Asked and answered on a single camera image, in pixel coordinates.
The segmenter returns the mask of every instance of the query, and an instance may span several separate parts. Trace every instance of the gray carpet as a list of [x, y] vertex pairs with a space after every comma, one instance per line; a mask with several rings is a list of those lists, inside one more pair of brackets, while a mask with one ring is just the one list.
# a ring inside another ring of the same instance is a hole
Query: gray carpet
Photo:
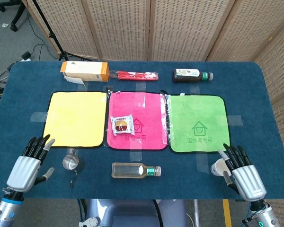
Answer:
[[[5, 12], [0, 12], [0, 74], [15, 61], [21, 60], [21, 55], [33, 51], [36, 44], [42, 43], [36, 36], [27, 20], [27, 11], [17, 23], [18, 31], [13, 32], [10, 26], [3, 28], [2, 23], [10, 25], [17, 12], [18, 6], [6, 7]], [[45, 37], [31, 18], [31, 23], [38, 36], [45, 40]], [[47, 43], [49, 51], [54, 55], [51, 45]], [[40, 47], [36, 47], [31, 59], [37, 61]], [[47, 49], [43, 47], [40, 60], [55, 61]], [[246, 202], [230, 201], [232, 226], [240, 227], [244, 219], [248, 204]], [[194, 219], [193, 202], [186, 202], [187, 212]], [[199, 201], [200, 226], [201, 227], [223, 227], [225, 226], [222, 201]], [[75, 227], [79, 222], [79, 209], [76, 200], [69, 199], [30, 199], [26, 198], [21, 216], [16, 219], [16, 227]]]

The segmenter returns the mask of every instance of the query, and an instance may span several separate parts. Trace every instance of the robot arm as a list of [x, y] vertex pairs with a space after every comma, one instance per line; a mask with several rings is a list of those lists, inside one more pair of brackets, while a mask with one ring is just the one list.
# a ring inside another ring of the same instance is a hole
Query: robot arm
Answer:
[[50, 168], [46, 174], [37, 177], [48, 150], [55, 142], [52, 139], [45, 145], [49, 137], [47, 135], [44, 138], [32, 138], [22, 156], [16, 160], [7, 181], [8, 187], [3, 189], [5, 195], [0, 202], [0, 227], [12, 226], [23, 204], [23, 193], [29, 191], [34, 185], [46, 181], [54, 172], [54, 168]]
[[224, 144], [224, 147], [229, 157], [221, 150], [218, 152], [231, 171], [233, 181], [226, 171], [223, 173], [224, 179], [230, 188], [250, 202], [252, 214], [249, 218], [242, 220], [242, 223], [248, 227], [248, 222], [255, 220], [260, 227], [280, 227], [280, 222], [271, 206], [263, 200], [267, 193], [265, 186], [245, 150], [241, 146], [236, 149], [234, 146], [229, 147]]

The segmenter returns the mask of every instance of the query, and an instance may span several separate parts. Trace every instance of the green towel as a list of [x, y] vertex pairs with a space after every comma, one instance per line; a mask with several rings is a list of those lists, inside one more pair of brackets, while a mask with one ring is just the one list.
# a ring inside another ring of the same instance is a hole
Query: green towel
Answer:
[[224, 101], [218, 96], [168, 96], [170, 146], [175, 152], [216, 152], [230, 144]]

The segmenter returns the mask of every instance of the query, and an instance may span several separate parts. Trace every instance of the bottle label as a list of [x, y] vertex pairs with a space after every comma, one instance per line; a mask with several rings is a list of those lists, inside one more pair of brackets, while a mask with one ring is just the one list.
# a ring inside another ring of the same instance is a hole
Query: bottle label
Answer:
[[198, 77], [200, 75], [199, 70], [195, 69], [176, 69], [177, 76]]
[[155, 175], [155, 168], [147, 168], [146, 174], [147, 174], [147, 176], [154, 176]]
[[208, 72], [202, 72], [202, 80], [208, 80], [209, 73]]

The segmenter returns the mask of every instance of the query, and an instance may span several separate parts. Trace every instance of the plastic bottle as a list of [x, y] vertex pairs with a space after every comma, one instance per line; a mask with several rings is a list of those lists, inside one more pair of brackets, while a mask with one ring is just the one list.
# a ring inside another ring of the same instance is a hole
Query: plastic bottle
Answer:
[[212, 72], [200, 72], [196, 69], [175, 69], [172, 81], [174, 83], [196, 83], [213, 79]]
[[161, 167], [145, 166], [142, 163], [113, 163], [113, 178], [145, 178], [146, 176], [161, 176]]

